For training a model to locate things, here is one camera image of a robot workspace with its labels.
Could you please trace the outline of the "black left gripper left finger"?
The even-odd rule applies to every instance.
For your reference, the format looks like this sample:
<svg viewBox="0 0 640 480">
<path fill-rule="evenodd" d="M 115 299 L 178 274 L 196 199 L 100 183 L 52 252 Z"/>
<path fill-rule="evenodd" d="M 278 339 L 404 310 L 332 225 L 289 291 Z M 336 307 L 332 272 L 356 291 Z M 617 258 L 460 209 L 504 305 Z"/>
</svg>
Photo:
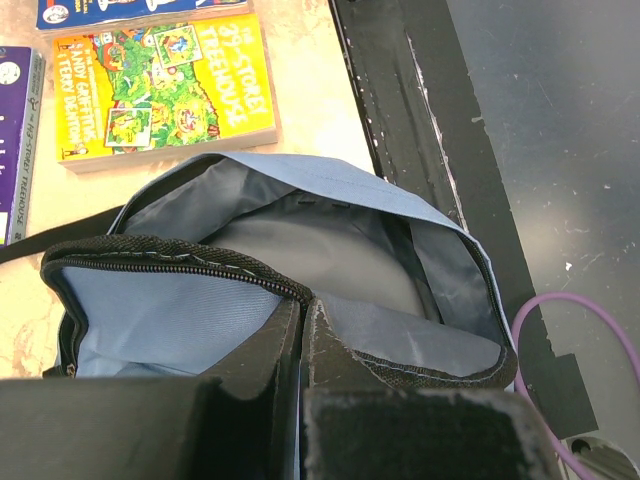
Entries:
<svg viewBox="0 0 640 480">
<path fill-rule="evenodd" d="M 196 444 L 196 479 L 297 479 L 301 306 L 283 299 L 265 324 L 205 371 L 220 381 Z"/>
</svg>

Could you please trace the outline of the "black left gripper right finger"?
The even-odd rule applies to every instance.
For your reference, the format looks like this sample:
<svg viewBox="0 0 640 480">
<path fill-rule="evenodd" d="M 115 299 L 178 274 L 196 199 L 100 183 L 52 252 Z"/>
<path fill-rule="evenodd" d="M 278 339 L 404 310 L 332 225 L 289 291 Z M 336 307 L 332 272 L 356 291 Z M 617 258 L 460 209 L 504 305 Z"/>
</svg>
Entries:
<svg viewBox="0 0 640 480">
<path fill-rule="evenodd" d="M 366 316 L 373 305 L 334 295 L 317 295 L 307 310 L 303 332 L 302 376 L 312 389 L 369 391 L 391 386 L 359 353 L 380 336 Z"/>
</svg>

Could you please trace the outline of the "orange treehouse book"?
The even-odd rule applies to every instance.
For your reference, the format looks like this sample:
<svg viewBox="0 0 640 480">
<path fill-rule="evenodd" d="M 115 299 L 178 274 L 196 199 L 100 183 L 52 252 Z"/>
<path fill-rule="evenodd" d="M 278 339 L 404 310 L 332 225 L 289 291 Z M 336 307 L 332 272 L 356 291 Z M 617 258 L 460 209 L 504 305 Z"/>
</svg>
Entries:
<svg viewBox="0 0 640 480">
<path fill-rule="evenodd" d="M 277 140 L 254 13 L 53 42 L 55 160 L 77 173 Z"/>
</svg>

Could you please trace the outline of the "purple book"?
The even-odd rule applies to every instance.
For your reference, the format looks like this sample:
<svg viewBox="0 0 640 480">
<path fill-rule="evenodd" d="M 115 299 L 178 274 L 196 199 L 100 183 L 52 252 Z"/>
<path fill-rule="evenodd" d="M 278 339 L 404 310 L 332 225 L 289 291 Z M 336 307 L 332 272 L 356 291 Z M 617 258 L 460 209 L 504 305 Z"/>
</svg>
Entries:
<svg viewBox="0 0 640 480">
<path fill-rule="evenodd" d="M 45 60 L 23 46 L 1 48 L 1 245 L 26 236 Z"/>
</svg>

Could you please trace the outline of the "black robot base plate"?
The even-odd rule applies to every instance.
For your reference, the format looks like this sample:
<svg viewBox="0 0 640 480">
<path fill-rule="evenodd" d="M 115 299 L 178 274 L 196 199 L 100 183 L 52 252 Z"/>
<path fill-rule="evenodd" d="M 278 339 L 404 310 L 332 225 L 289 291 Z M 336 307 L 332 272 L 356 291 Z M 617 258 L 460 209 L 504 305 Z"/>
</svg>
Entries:
<svg viewBox="0 0 640 480">
<path fill-rule="evenodd" d="M 591 295 L 586 1 L 334 1 L 376 173 L 487 251 L 508 315 Z"/>
</svg>

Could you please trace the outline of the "blue cartoon cover book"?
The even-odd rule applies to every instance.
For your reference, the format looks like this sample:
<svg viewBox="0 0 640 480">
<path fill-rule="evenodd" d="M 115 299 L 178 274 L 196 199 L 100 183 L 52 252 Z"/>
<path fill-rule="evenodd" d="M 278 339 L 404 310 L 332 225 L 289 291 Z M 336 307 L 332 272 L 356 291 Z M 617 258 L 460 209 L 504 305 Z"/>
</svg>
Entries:
<svg viewBox="0 0 640 480">
<path fill-rule="evenodd" d="M 60 0 L 38 1 L 40 31 L 93 26 L 152 16 L 224 16 L 250 11 L 249 1 L 219 0 Z"/>
</svg>

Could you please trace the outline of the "blue-grey fabric backpack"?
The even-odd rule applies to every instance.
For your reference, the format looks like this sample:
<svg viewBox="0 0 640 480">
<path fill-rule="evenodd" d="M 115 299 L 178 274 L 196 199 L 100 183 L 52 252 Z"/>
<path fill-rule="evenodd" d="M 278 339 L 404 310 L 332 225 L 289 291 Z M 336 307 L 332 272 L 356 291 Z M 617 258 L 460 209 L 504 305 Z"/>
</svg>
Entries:
<svg viewBox="0 0 640 480">
<path fill-rule="evenodd" d="M 197 156 L 129 202 L 20 240 L 64 307 L 50 374 L 195 376 L 317 295 L 371 304 L 359 355 L 390 389 L 509 389 L 517 356 L 491 263 L 422 198 L 338 159 Z"/>
</svg>

